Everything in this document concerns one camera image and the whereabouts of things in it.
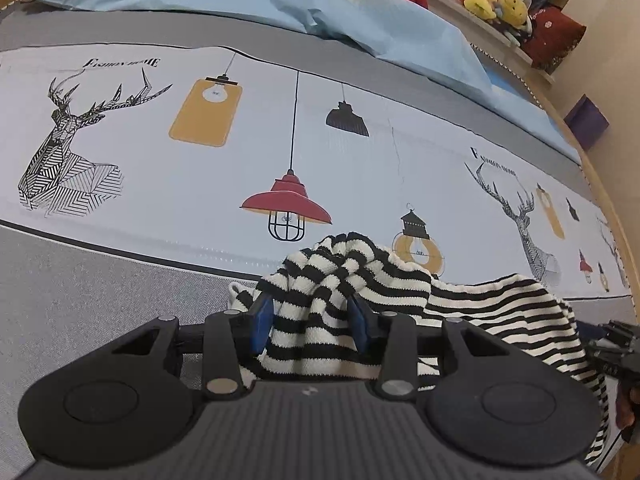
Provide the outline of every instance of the light blue bed sheet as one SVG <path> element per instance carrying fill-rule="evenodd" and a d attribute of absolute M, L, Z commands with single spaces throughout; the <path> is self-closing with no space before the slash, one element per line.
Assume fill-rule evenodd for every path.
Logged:
<path fill-rule="evenodd" d="M 207 12 L 322 38 L 348 38 L 372 56 L 425 75 L 494 111 L 580 164 L 577 151 L 564 140 L 544 110 L 492 85 L 460 30 L 407 0 L 41 1 L 82 10 Z"/>

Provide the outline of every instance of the yellow stuffed toy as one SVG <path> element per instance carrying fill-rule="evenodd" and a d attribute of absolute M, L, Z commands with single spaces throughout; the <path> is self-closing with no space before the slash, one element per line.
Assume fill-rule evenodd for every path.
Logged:
<path fill-rule="evenodd" d="M 522 0 L 498 0 L 495 12 L 511 27 L 522 28 L 527 23 L 529 9 Z"/>
<path fill-rule="evenodd" d="M 465 9 L 486 22 L 496 18 L 494 8 L 487 0 L 465 0 Z"/>

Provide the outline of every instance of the wall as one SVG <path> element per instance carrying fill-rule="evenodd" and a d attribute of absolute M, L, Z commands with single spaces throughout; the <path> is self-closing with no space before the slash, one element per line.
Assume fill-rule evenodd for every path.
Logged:
<path fill-rule="evenodd" d="M 554 73 L 548 97 L 562 116 L 583 95 L 610 127 L 589 152 L 640 260 L 640 0 L 569 0 L 563 12 L 587 32 Z"/>

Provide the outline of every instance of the metal screw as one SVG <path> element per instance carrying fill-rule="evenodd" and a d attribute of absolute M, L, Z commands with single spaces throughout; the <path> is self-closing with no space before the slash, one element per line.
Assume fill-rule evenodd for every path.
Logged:
<path fill-rule="evenodd" d="M 238 389 L 238 383 L 233 379 L 227 379 L 226 377 L 220 377 L 212 379 L 207 383 L 207 390 L 212 394 L 232 394 Z"/>
<path fill-rule="evenodd" d="M 386 394 L 394 397 L 404 397 L 405 395 L 409 395 L 414 390 L 414 386 L 407 381 L 392 379 L 390 381 L 385 381 L 384 383 L 382 383 L 382 390 Z"/>

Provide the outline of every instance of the pillow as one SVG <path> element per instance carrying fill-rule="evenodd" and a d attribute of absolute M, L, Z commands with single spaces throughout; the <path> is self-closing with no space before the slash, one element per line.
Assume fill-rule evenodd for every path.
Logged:
<path fill-rule="evenodd" d="M 545 7 L 531 15 L 533 38 L 522 46 L 532 67 L 552 73 L 580 43 L 587 27 L 574 22 L 557 7 Z"/>

